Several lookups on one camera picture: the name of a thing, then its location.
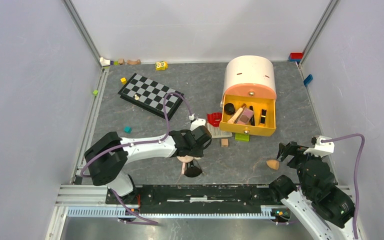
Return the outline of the round pink powder compact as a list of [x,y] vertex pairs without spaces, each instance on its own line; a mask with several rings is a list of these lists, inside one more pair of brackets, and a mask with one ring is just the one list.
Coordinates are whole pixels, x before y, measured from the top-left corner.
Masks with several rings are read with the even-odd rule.
[[180,162],[187,164],[187,163],[192,162],[195,158],[193,156],[186,155],[186,156],[177,156],[177,159]]

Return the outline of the red plastic arch toy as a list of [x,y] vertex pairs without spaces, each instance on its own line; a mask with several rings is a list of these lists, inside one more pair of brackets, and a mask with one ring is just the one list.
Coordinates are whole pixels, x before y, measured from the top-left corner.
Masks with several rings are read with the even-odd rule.
[[221,120],[223,119],[223,114],[221,112],[208,113],[206,118],[210,125],[218,128],[220,126]]

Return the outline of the black mascara tube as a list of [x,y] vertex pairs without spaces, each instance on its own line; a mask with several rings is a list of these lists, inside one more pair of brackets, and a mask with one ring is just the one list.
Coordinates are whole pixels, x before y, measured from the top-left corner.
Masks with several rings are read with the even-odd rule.
[[255,126],[255,113],[254,113],[254,107],[252,105],[249,106],[249,110],[252,111],[252,115],[249,119],[249,124],[251,126]]

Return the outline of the black gold lipstick case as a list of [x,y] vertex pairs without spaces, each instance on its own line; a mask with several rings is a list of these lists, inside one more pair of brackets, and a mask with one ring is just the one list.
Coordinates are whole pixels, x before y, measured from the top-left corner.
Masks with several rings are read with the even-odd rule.
[[262,109],[260,112],[259,125],[265,126],[266,125],[266,119],[267,119],[267,110]]

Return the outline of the pink blush palette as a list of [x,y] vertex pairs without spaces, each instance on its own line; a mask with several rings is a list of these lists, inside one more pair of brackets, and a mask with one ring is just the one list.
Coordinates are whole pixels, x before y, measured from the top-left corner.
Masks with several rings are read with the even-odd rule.
[[250,122],[252,113],[253,112],[246,107],[235,123],[239,125],[247,125]]

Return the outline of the small black round jar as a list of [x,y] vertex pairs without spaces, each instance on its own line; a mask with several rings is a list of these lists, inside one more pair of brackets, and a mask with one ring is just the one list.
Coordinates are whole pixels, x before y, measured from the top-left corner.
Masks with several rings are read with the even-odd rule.
[[236,109],[235,109],[235,106],[233,103],[226,103],[224,106],[223,106],[223,111],[229,115],[229,116],[232,116],[235,114],[236,112]]

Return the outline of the beige concealer tube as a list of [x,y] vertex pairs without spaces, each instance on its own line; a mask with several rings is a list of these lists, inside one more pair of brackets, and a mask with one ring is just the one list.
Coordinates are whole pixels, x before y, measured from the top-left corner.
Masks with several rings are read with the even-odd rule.
[[246,103],[243,103],[241,107],[238,108],[238,110],[232,115],[232,117],[227,121],[227,123],[234,124],[239,116],[242,114],[244,109],[247,107]]

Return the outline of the round drawer organizer box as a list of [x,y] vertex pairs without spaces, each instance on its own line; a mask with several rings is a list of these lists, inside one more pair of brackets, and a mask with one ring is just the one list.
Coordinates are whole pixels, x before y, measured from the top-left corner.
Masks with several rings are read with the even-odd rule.
[[[232,115],[224,111],[219,127],[222,131],[270,137],[276,126],[276,83],[274,65],[262,56],[243,55],[232,59],[226,66],[220,107],[234,104],[235,110],[246,104],[253,106],[255,126],[227,123]],[[266,124],[259,125],[261,110],[266,109]]]

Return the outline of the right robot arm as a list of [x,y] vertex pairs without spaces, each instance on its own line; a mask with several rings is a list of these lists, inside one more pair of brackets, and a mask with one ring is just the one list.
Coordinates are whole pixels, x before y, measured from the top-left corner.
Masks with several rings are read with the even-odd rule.
[[287,166],[296,170],[299,185],[281,175],[269,184],[269,199],[289,208],[315,240],[361,238],[357,227],[359,196],[352,200],[341,190],[329,165],[323,161],[334,152],[335,142],[355,136],[315,136],[311,139],[313,147],[294,141],[279,144],[276,160],[282,162],[292,157]]

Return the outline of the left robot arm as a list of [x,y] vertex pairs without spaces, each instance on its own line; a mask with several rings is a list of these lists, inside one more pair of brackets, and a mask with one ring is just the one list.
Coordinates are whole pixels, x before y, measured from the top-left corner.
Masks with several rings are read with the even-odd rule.
[[125,204],[131,204],[137,198],[137,190],[123,172],[125,165],[151,158],[194,160],[203,157],[211,141],[212,135],[201,118],[194,120],[190,129],[171,130],[155,137],[126,138],[111,131],[86,150],[86,164],[80,175],[90,178],[95,186],[107,186]]

